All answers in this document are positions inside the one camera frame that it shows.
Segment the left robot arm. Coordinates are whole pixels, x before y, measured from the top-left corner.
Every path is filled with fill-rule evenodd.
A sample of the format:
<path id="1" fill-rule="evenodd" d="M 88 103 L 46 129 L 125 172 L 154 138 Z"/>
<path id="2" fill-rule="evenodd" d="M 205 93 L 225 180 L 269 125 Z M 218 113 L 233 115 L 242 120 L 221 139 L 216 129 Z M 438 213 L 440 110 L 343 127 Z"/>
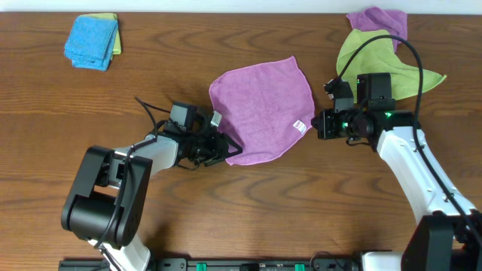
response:
<path id="1" fill-rule="evenodd" d="M 87 149 L 61 213 L 63 229 L 90 243 L 109 270 L 156 270 L 138 234 L 151 177 L 188 160 L 195 168 L 241 154 L 229 135 L 150 132 L 124 148 Z"/>

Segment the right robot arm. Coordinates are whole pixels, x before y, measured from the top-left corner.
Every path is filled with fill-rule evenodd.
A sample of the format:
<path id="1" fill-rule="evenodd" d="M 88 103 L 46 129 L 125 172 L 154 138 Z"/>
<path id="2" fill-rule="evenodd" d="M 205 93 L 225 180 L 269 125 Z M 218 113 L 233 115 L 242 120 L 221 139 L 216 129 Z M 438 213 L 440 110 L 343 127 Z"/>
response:
<path id="1" fill-rule="evenodd" d="M 412 113 L 328 109 L 311 124 L 320 139 L 370 145 L 392 170 L 416 218 L 403 252 L 365 252 L 362 270 L 481 268 L 481 213 L 448 178 Z"/>

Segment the purple microfiber cloth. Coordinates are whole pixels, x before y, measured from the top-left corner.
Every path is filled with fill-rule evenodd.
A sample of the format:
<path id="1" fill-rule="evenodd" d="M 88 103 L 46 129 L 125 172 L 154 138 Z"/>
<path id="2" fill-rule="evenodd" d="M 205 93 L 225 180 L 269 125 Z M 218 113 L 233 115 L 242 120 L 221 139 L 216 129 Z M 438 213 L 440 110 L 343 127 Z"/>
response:
<path id="1" fill-rule="evenodd" d="M 222 116 L 218 131 L 243 149 L 227 159 L 231 166 L 281 157 L 315 116 L 313 92 L 294 56 L 225 72 L 211 83 L 209 97 Z"/>

